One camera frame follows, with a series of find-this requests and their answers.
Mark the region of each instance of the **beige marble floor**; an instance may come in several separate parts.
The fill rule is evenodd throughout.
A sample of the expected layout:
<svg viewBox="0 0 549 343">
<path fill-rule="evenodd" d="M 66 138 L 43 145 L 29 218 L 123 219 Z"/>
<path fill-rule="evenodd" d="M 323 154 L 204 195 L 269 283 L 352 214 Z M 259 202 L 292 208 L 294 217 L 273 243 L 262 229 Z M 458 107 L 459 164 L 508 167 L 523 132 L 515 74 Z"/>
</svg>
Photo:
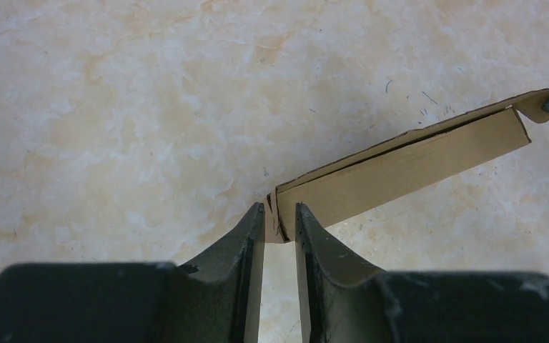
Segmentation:
<svg viewBox="0 0 549 343">
<path fill-rule="evenodd" d="M 549 1 L 0 0 L 0 269 L 184 262 L 277 184 L 547 86 Z M 549 123 L 527 125 L 330 229 L 388 269 L 549 273 Z M 300 340 L 296 292 L 293 246 L 267 246 L 261 342 Z"/>
</svg>

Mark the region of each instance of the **cardboard edge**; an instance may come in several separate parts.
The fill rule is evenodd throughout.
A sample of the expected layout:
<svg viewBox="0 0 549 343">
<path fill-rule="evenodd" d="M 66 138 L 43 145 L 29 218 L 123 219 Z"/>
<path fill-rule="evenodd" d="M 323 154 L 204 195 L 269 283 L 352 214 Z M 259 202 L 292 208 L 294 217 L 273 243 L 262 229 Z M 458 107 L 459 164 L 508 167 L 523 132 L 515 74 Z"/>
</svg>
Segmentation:
<svg viewBox="0 0 549 343">
<path fill-rule="evenodd" d="M 529 132 L 527 132 L 527 128 L 525 128 L 525 123 L 523 123 L 523 120 L 521 119 L 519 112 L 512 107 L 513 112 L 515 113 L 515 116 L 517 117 L 517 121 L 521 125 L 521 128 L 523 128 L 523 133 L 525 134 L 525 137 L 527 137 L 528 144 L 531 144 L 533 141 L 531 140 L 531 137 L 529 137 Z"/>
<path fill-rule="evenodd" d="M 365 152 L 365 151 L 367 151 L 367 150 L 373 149 L 374 147 L 376 147 L 376 146 L 378 146 L 378 145 L 387 143 L 387 142 L 392 141 L 392 140 L 395 140 L 395 139 L 399 139 L 400 137 L 405 136 L 405 135 L 409 134 L 410 132 L 425 131 L 426 129 L 430 129 L 432 126 L 441 125 L 441 124 L 446 123 L 446 122 L 448 122 L 448 121 L 455 121 L 455 120 L 458 120 L 458 118 L 461 117 L 461 116 L 468 116 L 468 115 L 470 115 L 470 114 L 474 114 L 475 112 L 483 111 L 483 110 L 488 109 L 488 108 L 491 108 L 491 111 L 489 111 L 489 112 L 484 112 L 484 113 L 482 113 L 480 116 L 475 117 L 475 118 L 473 118 L 472 120 L 473 120 L 473 121 L 474 121 L 474 120 L 478 120 L 478 119 L 484 118 L 484 117 L 486 117 L 486 116 L 488 116 L 488 115 L 491 115 L 491 114 L 494 114 L 494 113 L 498 113 L 498 112 L 500 112 L 500 111 L 503 111 L 503 110 L 505 110 L 505 109 L 508 109 L 509 107 L 514 107 L 514 106 L 516 106 L 516 105 L 519 105 L 519 107 L 520 107 L 520 108 L 519 108 L 519 111 L 520 111 L 521 113 L 523 113 L 523 114 L 524 114 L 527 118 L 529 118 L 531 121 L 534 121 L 534 122 L 539 123 L 539 124 L 545 123 L 545 122 L 547 122 L 547 121 L 549 120 L 549 114 L 547 114 L 547 112 L 544 112 L 544 111 L 541 110 L 541 105 L 542 105 L 542 104 L 544 103 L 544 101 L 545 101 L 545 99 L 542 100 L 542 99 L 540 98 L 540 96 L 543 96 L 543 94 L 547 94 L 547 96 L 546 96 L 546 98 L 545 98 L 545 99 L 547 99 L 547 98 L 548 98 L 548 95 L 549 95 L 549 89 L 548 89 L 548 88 L 544 88 L 544 89 L 536 89 L 536 90 L 532 90 L 532 91 L 526 91 L 526 92 L 523 92 L 523 93 L 521 93 L 521 94 L 518 94 L 518 95 L 515 95 L 515 96 L 511 96 L 511 97 L 509 97 L 509 98 L 506 98 L 506 99 L 503 99 L 503 100 L 494 102 L 493 104 L 488 104 L 488 105 L 479 107 L 479 108 L 477 108 L 477 109 L 473 109 L 473 110 L 471 110 L 471 111 L 464 112 L 464 113 L 459 114 L 459 115 L 457 115 L 457 116 L 453 116 L 453 117 L 451 117 L 451 118 L 447 118 L 446 120 L 439 121 L 438 123 L 434 123 L 434 124 L 429 125 L 429 126 L 427 126 L 427 127 L 423 127 L 423 128 L 420 128 L 420 129 L 410 129 L 410 130 L 407 130 L 407 131 L 405 131 L 405 132 L 403 132 L 403 133 L 401 133 L 401 134 L 399 134 L 399 135 L 397 135 L 397 136 L 395 136 L 395 137 L 393 137 L 393 138 L 391 138 L 391 139 L 386 139 L 386 140 L 384 140 L 384 141 L 381 141 L 381 142 L 379 142 L 379 143 L 377 143 L 377 144 L 374 144 L 374 145 L 372 145 L 372 146 L 370 146 L 370 147 L 368 147 L 368 148 L 366 148 L 366 149 L 363 149 L 363 150 L 361 150 L 361 151 L 358 151 L 358 152 L 356 152 L 356 153 L 354 153 L 354 154 L 347 155 L 347 156 L 345 156 L 345 157 L 343 157 L 343 158 L 341 158 L 341 159 L 338 159 L 338 160 L 336 160 L 336 161 L 332 161 L 332 162 L 330 162 L 330 163 L 328 163 L 328 164 L 324 164 L 324 165 L 320 166 L 319 168 L 316 168 L 316 169 L 313 169 L 313 170 L 311 170 L 311 171 L 308 171 L 308 172 L 306 172 L 306 173 L 304 173 L 304 174 L 302 174 L 302 175 L 300 175 L 300 176 L 298 176 L 298 177 L 296 177 L 296 178 L 294 178 L 294 179 L 292 179 L 292 180 L 289 180 L 288 182 L 284 182 L 284 183 L 278 185 L 274 192 L 275 192 L 275 193 L 276 193 L 276 192 L 284 192 L 284 191 L 286 191 L 286 190 L 288 190 L 288 189 L 291 189 L 291 188 L 293 188 L 293 187 L 300 186 L 301 184 L 304 184 L 304 183 L 307 183 L 307 182 L 314 181 L 314 180 L 316 180 L 316 179 L 319 179 L 320 177 L 324 177 L 324 176 L 327 176 L 328 174 L 334 173 L 334 172 L 336 172 L 336 171 L 338 171 L 338 170 L 342 170 L 342 169 L 344 169 L 344 168 L 347 168 L 347 167 L 349 167 L 350 165 L 341 166 L 340 168 L 338 168 L 338 169 L 336 169 L 336 170 L 333 170 L 333 171 L 331 171 L 331 172 L 329 172 L 329 173 L 323 174 L 323 175 L 321 175 L 321 176 L 319 176 L 319 177 L 317 177 L 317 178 L 315 178 L 315 179 L 308 179 L 308 180 L 306 180 L 305 182 L 302 182 L 301 184 L 296 184 L 296 185 L 294 185 L 294 186 L 292 186 L 292 187 L 285 188 L 285 187 L 287 187 L 288 184 L 291 184 L 292 182 L 295 182 L 296 180 L 301 179 L 301 178 L 307 176 L 308 174 L 314 173 L 315 171 L 317 171 L 317 170 L 319 170 L 319 169 L 325 168 L 326 166 L 330 166 L 330 165 L 332 165 L 332 164 L 339 163 L 340 161 L 342 161 L 342 160 L 344 160 L 344 159 L 348 159 L 348 158 L 350 158 L 351 156 L 361 154 L 361 153 L 363 153 L 363 152 Z M 459 124 L 459 125 L 465 125 L 466 123 L 467 123 L 467 122 L 464 121 L 464 122 L 462 122 L 462 123 Z M 371 158 L 373 158 L 374 156 L 375 156 L 375 155 L 370 156 L 370 157 L 368 157 L 368 158 L 366 158 L 366 159 L 363 159 L 363 160 L 360 160 L 360 161 L 356 161 L 356 162 L 353 163 L 353 164 L 361 163 L 362 161 L 365 161 L 365 160 L 367 160 L 367 159 L 371 159 Z"/>
<path fill-rule="evenodd" d="M 277 211 L 277 191 L 264 198 L 264 238 L 266 243 L 287 243 L 289 238 L 283 232 Z"/>
</svg>

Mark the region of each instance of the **cardboard strip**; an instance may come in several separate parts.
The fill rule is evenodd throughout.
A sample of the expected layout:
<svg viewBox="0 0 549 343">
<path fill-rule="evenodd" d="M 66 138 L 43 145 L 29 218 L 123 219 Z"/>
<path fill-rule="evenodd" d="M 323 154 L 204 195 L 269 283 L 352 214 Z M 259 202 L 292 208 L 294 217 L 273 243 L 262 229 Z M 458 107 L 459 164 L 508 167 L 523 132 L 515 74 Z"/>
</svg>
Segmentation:
<svg viewBox="0 0 549 343">
<path fill-rule="evenodd" d="M 270 215 L 272 218 L 268 221 L 268 223 L 270 224 L 269 224 L 269 227 L 267 227 L 267 235 L 266 235 L 267 242 L 285 243 L 285 242 L 288 242 L 289 239 L 293 239 L 295 233 L 293 229 L 294 222 L 293 222 L 292 216 L 294 214 L 294 207 L 296 202 L 307 202 L 311 210 L 317 215 L 319 220 L 324 225 L 327 226 L 327 225 L 335 224 L 337 222 L 346 220 L 356 214 L 362 213 L 376 206 L 380 206 L 385 202 L 401 197 L 402 195 L 413 192 L 419 188 L 426 187 L 427 185 L 433 182 L 440 181 L 442 179 L 452 176 L 453 174 L 457 174 L 458 172 L 471 168 L 472 166 L 477 166 L 486 161 L 489 161 L 498 156 L 501 156 L 502 154 L 510 152 L 514 149 L 518 149 L 519 147 L 525 144 L 528 144 L 530 142 L 529 137 L 527 135 L 525 127 L 523 126 L 523 123 L 520 120 L 520 117 L 516 114 L 514 109 L 518 109 L 527 118 L 534 121 L 535 123 L 544 123 L 547 120 L 549 120 L 549 114 L 547 112 L 542 111 L 541 106 L 544 103 L 544 101 L 548 98 L 548 96 L 549 96 L 549 89 L 529 91 L 527 93 L 520 94 L 512 98 L 499 101 L 498 103 L 484 106 L 474 111 L 466 112 L 459 116 L 447 119 L 445 121 L 436 123 L 434 125 L 425 127 L 423 129 L 408 131 L 393 139 L 384 141 L 380 144 L 372 146 L 356 154 L 346 156 L 343 159 L 340 159 L 338 161 L 332 162 L 331 164 L 322 166 L 319 169 L 310 171 L 298 177 L 297 179 L 294 179 L 290 182 L 286 182 L 284 184 L 279 185 L 274 192 L 269 194 L 269 196 L 267 197 L 267 201 L 265 202 L 265 204 L 267 204 L 266 206 L 267 215 Z M 447 136 L 454 137 L 453 139 L 458 139 L 457 135 L 461 134 L 462 132 L 466 133 L 466 130 L 469 130 L 470 132 L 472 132 L 472 134 L 475 134 L 475 132 L 471 130 L 473 130 L 474 128 L 481 127 L 483 123 L 474 126 L 473 122 L 481 121 L 482 119 L 492 116 L 493 114 L 502 114 L 502 113 L 504 113 L 504 115 L 500 116 L 500 118 L 506 118 L 507 121 L 500 121 L 498 122 L 498 124 L 504 124 L 504 125 L 510 125 L 510 126 L 508 127 L 504 126 L 502 128 L 498 128 L 494 125 L 490 127 L 489 130 L 492 130 L 495 132 L 499 132 L 498 130 L 500 129 L 507 130 L 507 132 L 512 133 L 511 136 L 514 137 L 514 139 L 517 139 L 516 141 L 513 141 L 512 139 L 509 141 L 505 141 L 504 139 L 502 139 L 502 136 L 498 135 L 495 138 L 502 139 L 502 141 L 498 141 L 495 139 L 492 140 L 491 141 L 492 149 L 489 149 L 488 150 L 489 152 L 486 155 L 483 155 L 482 153 L 473 154 L 470 151 L 470 149 L 476 149 L 476 151 L 479 151 L 478 146 L 476 145 L 468 146 L 466 145 L 465 142 L 461 143 L 459 146 L 463 146 L 467 150 L 461 153 L 456 151 L 456 153 L 458 153 L 458 156 L 470 157 L 468 160 L 470 160 L 471 162 L 468 163 L 467 161 L 464 161 L 463 163 L 457 164 L 455 166 L 447 166 L 447 164 L 452 162 L 450 162 L 450 160 L 445 160 L 447 164 L 442 164 L 442 165 L 447 166 L 448 169 L 441 169 L 438 171 L 436 170 L 437 165 L 434 163 L 431 164 L 430 165 L 431 168 L 434 167 L 435 170 L 430 171 L 431 173 L 429 174 L 430 175 L 429 180 L 431 180 L 430 183 L 427 181 L 423 181 L 420 184 L 409 183 L 408 184 L 409 186 L 405 188 L 403 188 L 403 185 L 402 185 L 396 190 L 390 191 L 390 193 L 388 193 L 389 194 L 388 196 L 382 198 L 384 200 L 382 199 L 374 200 L 372 196 L 364 196 L 364 199 L 362 200 L 359 200 L 359 198 L 357 198 L 352 200 L 351 202 L 346 202 L 345 197 L 348 196 L 349 194 L 353 194 L 352 193 L 353 191 L 361 191 L 361 189 L 363 189 L 364 191 L 365 187 L 369 186 L 369 184 L 361 184 L 360 178 L 363 177 L 362 174 L 361 175 L 356 174 L 351 177 L 351 178 L 355 178 L 354 182 L 356 184 L 354 186 L 351 178 L 349 179 L 349 177 L 346 176 L 343 182 L 339 181 L 339 184 L 336 187 L 333 187 L 333 188 L 331 187 L 331 185 L 333 184 L 332 180 L 334 178 L 339 178 L 342 175 L 346 175 L 346 173 L 350 173 L 349 170 L 367 168 L 366 169 L 367 171 L 365 171 L 364 174 L 368 175 L 370 173 L 368 168 L 375 167 L 372 165 L 372 163 L 374 163 L 372 160 L 374 159 L 379 159 L 381 157 L 381 160 L 386 159 L 388 161 L 390 156 L 384 158 L 384 156 L 386 156 L 387 154 L 391 154 L 394 151 L 404 149 L 405 147 L 413 146 L 415 144 L 416 144 L 415 146 L 422 146 L 425 143 L 422 143 L 422 144 L 418 144 L 418 143 L 423 141 L 430 141 L 430 140 L 437 141 L 439 139 L 445 139 L 445 140 L 450 139 L 450 138 L 444 138 Z M 508 118 L 510 118 L 510 115 L 514 116 L 515 118 L 514 121 L 508 121 Z M 461 128 L 467 127 L 467 126 L 469 126 L 468 129 L 460 130 Z M 459 130 L 458 131 L 459 133 L 456 132 L 455 134 L 451 134 L 451 132 L 454 132 L 456 129 Z M 483 137 L 488 137 L 488 133 L 483 132 Z M 467 136 L 465 138 L 467 138 L 468 142 L 472 142 L 473 144 L 477 144 L 478 142 L 483 144 L 486 143 L 486 141 L 480 141 L 479 139 L 476 139 L 478 137 L 475 138 L 473 136 Z M 433 144 L 433 143 L 429 143 L 427 145 L 436 146 L 436 144 Z M 447 156 L 447 154 L 450 153 L 449 151 L 447 151 L 447 149 L 445 149 L 444 146 L 439 146 L 439 147 L 442 149 L 441 151 L 439 151 L 439 153 L 441 153 L 442 155 Z M 423 162 L 423 160 L 420 159 L 420 156 L 416 156 L 415 158 L 416 158 L 415 161 L 405 160 L 403 162 L 405 165 L 405 170 L 414 170 L 412 167 L 414 163 Z M 325 184 L 316 182 L 330 175 L 332 177 L 329 179 L 326 179 Z M 394 182 L 398 182 L 398 180 L 396 180 L 395 178 L 392 178 L 392 176 L 390 177 L 391 177 L 391 180 L 393 180 Z M 323 187 L 327 185 L 329 185 L 328 186 L 329 188 L 319 189 L 319 187 Z M 331 197 L 332 194 L 335 195 L 337 198 L 332 199 Z M 315 202 L 313 205 L 311 205 L 308 201 L 315 201 Z M 325 203 L 327 206 L 323 206 L 323 208 L 321 208 L 322 206 L 321 203 Z"/>
<path fill-rule="evenodd" d="M 529 143 L 507 109 L 279 193 L 280 226 L 295 235 L 298 202 L 329 226 Z"/>
</svg>

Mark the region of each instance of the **cardboard flap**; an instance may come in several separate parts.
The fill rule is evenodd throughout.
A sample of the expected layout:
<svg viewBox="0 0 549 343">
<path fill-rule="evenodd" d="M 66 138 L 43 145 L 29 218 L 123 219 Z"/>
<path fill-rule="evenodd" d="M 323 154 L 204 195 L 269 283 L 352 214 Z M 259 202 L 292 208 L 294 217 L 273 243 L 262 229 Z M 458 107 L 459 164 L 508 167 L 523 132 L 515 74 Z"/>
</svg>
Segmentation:
<svg viewBox="0 0 549 343">
<path fill-rule="evenodd" d="M 542 105 L 549 97 L 549 89 L 533 92 L 526 99 L 518 101 L 513 107 L 536 124 L 549 121 L 549 113 L 542 110 Z"/>
</svg>

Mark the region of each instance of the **folded cardboard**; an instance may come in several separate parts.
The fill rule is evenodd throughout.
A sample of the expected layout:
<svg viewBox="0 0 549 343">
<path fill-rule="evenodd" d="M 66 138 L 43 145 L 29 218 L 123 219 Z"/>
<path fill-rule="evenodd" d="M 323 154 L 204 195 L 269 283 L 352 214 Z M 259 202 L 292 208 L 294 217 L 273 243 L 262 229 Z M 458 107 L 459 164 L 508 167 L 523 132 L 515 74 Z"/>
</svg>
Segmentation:
<svg viewBox="0 0 549 343">
<path fill-rule="evenodd" d="M 267 242 L 294 239 L 296 203 L 333 225 L 529 144 L 517 111 L 546 122 L 548 95 L 530 91 L 405 132 L 277 186 L 264 202 Z"/>
</svg>

